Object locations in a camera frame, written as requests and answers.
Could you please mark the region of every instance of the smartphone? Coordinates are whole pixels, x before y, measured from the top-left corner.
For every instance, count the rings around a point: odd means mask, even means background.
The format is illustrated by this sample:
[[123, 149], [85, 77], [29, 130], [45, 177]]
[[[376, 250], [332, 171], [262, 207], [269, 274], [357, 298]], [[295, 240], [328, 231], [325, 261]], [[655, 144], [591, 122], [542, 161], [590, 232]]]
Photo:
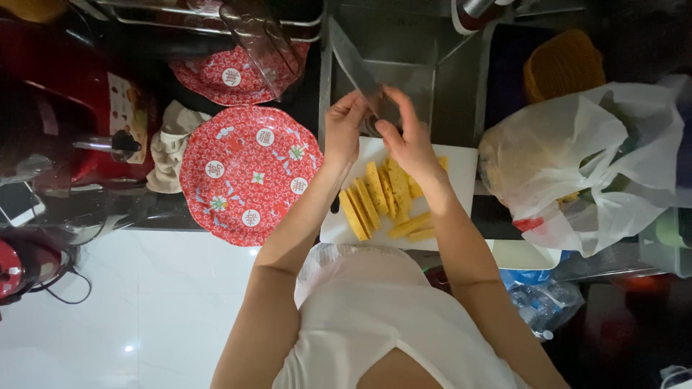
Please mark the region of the smartphone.
[[23, 226], [45, 210], [46, 206], [26, 182], [0, 186], [0, 212], [13, 226]]

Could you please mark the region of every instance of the orange basket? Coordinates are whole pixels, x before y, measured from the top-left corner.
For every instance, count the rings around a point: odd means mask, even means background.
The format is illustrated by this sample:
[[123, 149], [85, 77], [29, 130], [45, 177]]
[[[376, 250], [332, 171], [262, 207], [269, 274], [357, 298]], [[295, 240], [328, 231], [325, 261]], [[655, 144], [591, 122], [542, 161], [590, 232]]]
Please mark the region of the orange basket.
[[582, 30], [567, 30], [540, 45], [524, 64], [531, 104], [587, 91], [606, 83], [602, 56]]

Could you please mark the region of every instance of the knife blade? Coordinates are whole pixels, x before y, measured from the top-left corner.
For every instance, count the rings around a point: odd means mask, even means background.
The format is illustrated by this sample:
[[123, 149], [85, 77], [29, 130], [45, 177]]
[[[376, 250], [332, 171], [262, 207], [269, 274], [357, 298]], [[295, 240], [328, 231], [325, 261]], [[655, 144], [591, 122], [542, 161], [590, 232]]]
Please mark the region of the knife blade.
[[[361, 91], [372, 113], [377, 119], [387, 120], [398, 127], [399, 108], [385, 97], [382, 86], [375, 81], [372, 73], [366, 68], [358, 49], [333, 17], [329, 17], [329, 40], [341, 69], [356, 89]], [[374, 130], [374, 126], [368, 129], [374, 131], [374, 135], [379, 135]]]

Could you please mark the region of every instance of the sink basin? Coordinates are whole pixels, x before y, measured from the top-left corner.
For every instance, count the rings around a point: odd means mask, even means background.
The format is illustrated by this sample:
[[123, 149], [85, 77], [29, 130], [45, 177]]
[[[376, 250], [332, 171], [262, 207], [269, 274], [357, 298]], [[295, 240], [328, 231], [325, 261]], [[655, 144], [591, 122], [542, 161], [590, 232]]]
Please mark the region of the sink basin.
[[[419, 119], [431, 130], [433, 143], [477, 147], [484, 112], [477, 109], [476, 102], [484, 105], [486, 76], [482, 73], [487, 75], [479, 66], [482, 34], [458, 34], [449, 4], [449, 0], [351, 0], [329, 4], [327, 9], [357, 47], [375, 80], [411, 97]], [[326, 38], [321, 113], [355, 89]], [[319, 131], [323, 147], [323, 118]]]

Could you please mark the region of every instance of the white top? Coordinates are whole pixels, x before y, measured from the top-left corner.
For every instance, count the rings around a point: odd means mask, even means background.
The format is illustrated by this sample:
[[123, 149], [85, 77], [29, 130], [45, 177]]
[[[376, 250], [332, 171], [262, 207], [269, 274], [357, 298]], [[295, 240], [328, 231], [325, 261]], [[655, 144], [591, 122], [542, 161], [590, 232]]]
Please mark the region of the white top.
[[400, 250], [319, 244], [295, 296], [298, 341], [272, 389], [354, 389], [395, 347], [444, 389], [527, 388], [466, 310]]

